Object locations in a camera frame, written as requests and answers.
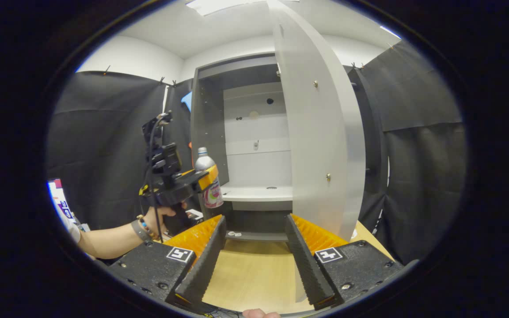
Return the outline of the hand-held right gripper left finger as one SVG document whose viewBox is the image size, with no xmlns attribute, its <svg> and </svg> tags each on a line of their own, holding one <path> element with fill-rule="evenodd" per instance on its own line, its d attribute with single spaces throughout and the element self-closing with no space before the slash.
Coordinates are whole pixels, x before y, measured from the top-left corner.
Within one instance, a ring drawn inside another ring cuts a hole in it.
<svg viewBox="0 0 509 318">
<path fill-rule="evenodd" d="M 105 270 L 157 302 L 200 305 L 224 247 L 226 230 L 225 217 L 218 215 L 166 243 L 143 243 Z"/>
</svg>

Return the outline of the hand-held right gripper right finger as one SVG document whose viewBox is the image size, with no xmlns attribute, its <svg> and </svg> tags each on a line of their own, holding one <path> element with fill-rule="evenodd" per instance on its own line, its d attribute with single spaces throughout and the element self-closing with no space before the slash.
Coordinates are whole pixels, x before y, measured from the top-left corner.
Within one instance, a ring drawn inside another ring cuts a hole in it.
<svg viewBox="0 0 509 318">
<path fill-rule="evenodd" d="M 295 215 L 285 218 L 285 235 L 309 304 L 317 310 L 363 298 L 404 270 L 372 242 L 348 243 Z"/>
</svg>

